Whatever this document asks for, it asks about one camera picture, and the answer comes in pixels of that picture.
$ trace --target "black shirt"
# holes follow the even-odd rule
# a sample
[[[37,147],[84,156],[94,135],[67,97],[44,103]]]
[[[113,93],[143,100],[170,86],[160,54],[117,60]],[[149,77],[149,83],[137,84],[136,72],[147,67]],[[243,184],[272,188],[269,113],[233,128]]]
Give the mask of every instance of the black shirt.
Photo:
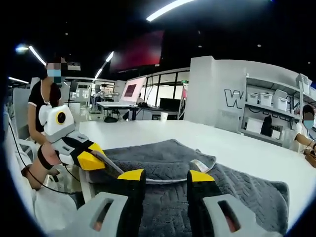
[[[39,120],[39,112],[42,105],[50,104],[53,108],[58,106],[58,102],[61,99],[60,89],[56,83],[53,83],[50,87],[50,98],[49,101],[44,101],[44,98],[41,93],[41,81],[36,83],[31,91],[29,97],[29,104],[36,107],[36,119],[35,125],[38,132],[44,132],[44,127],[41,125]]]

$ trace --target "black ceiling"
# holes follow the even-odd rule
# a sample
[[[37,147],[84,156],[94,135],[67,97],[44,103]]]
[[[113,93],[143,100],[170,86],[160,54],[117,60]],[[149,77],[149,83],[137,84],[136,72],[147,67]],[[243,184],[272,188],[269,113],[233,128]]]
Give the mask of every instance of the black ceiling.
[[[31,44],[43,59],[57,52],[67,61],[80,62],[81,71],[69,76],[93,78],[118,46],[143,33],[165,30],[159,67],[109,74],[107,64],[99,78],[127,79],[188,67],[190,58],[212,55],[274,64],[316,80],[313,1],[195,0],[146,21],[172,1],[104,1],[93,8],[73,6],[65,13],[42,11],[41,17],[19,13],[21,20],[11,35],[15,45]],[[42,64],[30,52],[18,55],[12,47],[11,54],[8,76],[27,81],[38,76]]]

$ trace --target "yellow circle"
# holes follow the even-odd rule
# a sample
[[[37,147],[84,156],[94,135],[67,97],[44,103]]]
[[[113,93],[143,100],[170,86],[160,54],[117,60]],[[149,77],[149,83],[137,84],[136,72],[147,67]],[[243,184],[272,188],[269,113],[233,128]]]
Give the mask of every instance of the yellow circle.
[[[57,124],[59,124],[59,125],[63,125],[63,124],[65,123],[65,121],[66,121],[66,115],[65,115],[64,121],[63,121],[63,122],[59,122],[58,116],[59,116],[60,114],[64,114],[64,115],[65,115],[65,113],[64,113],[63,111],[58,112],[58,114],[56,115],[56,122],[57,122]]]

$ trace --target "brown bag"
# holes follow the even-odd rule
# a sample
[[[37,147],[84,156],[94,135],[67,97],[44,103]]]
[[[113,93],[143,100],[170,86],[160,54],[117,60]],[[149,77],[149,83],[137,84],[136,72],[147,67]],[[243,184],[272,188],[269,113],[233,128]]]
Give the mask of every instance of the brown bag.
[[[311,153],[307,153],[305,159],[312,165],[312,167],[316,168],[316,156]]]

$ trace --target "gray towel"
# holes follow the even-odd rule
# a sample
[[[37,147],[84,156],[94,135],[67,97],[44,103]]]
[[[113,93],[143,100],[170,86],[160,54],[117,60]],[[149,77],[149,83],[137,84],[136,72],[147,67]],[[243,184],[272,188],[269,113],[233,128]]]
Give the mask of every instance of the gray towel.
[[[185,147],[176,140],[111,149],[105,154],[123,171],[144,168],[147,178],[162,180],[186,178],[189,169],[196,169],[190,161],[198,159],[208,167],[214,166],[209,174],[222,193],[241,200],[256,214],[261,227],[283,235],[286,233],[289,191],[283,182],[271,182],[220,164],[214,165],[215,157]],[[91,171],[88,180],[102,183],[106,175],[103,170]],[[139,236],[192,236],[186,191],[186,182],[147,185]]]

